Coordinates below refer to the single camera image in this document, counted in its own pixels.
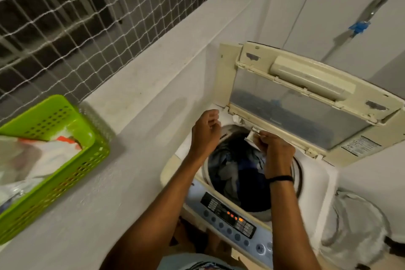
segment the sticker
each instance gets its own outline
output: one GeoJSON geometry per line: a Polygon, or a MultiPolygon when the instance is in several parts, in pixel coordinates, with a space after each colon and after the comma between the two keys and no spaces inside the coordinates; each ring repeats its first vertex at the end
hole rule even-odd
{"type": "Polygon", "coordinates": [[[350,141],[346,145],[342,146],[342,148],[359,157],[369,155],[370,153],[375,153],[377,150],[381,149],[382,146],[361,135],[357,139],[354,139],[353,141],[350,141]]]}

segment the green laundry basket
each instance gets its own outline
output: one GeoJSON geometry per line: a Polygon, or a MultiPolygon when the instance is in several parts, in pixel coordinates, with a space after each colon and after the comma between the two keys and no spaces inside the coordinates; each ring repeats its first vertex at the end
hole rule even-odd
{"type": "Polygon", "coordinates": [[[109,145],[62,95],[53,95],[0,127],[0,135],[48,141],[66,130],[82,146],[71,160],[0,215],[0,244],[31,224],[109,154],[109,145]]]}

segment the wrist band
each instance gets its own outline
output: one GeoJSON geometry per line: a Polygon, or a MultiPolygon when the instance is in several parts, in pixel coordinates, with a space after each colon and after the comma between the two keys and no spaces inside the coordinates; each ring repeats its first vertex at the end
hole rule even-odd
{"type": "Polygon", "coordinates": [[[272,177],[269,179],[266,179],[268,184],[271,184],[272,182],[276,182],[276,181],[291,181],[294,182],[294,179],[291,175],[280,175],[280,176],[276,176],[276,177],[272,177]]]}

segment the top-load washing machine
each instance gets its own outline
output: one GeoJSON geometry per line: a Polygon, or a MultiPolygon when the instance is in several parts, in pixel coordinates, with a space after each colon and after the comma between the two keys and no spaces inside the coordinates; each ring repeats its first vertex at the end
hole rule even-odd
{"type": "MultiPolygon", "coordinates": [[[[336,191],[339,168],[405,139],[404,101],[360,78],[265,46],[221,44],[213,104],[220,145],[266,130],[296,148],[291,171],[305,230],[315,252],[336,191]]],[[[165,185],[191,145],[191,133],[161,173],[165,185]]],[[[244,210],[212,182],[210,158],[196,174],[184,207],[222,240],[273,268],[271,209],[244,210]]]]}

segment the digital display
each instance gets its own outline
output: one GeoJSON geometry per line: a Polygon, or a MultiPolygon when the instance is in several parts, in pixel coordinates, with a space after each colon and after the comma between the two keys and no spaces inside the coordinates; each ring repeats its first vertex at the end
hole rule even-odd
{"type": "Polygon", "coordinates": [[[227,224],[232,226],[237,231],[241,232],[243,235],[251,239],[254,232],[256,231],[256,226],[252,225],[250,222],[246,221],[244,218],[239,216],[239,214],[230,210],[219,200],[215,199],[208,192],[205,193],[201,199],[201,203],[206,206],[215,215],[224,220],[227,224]]]}

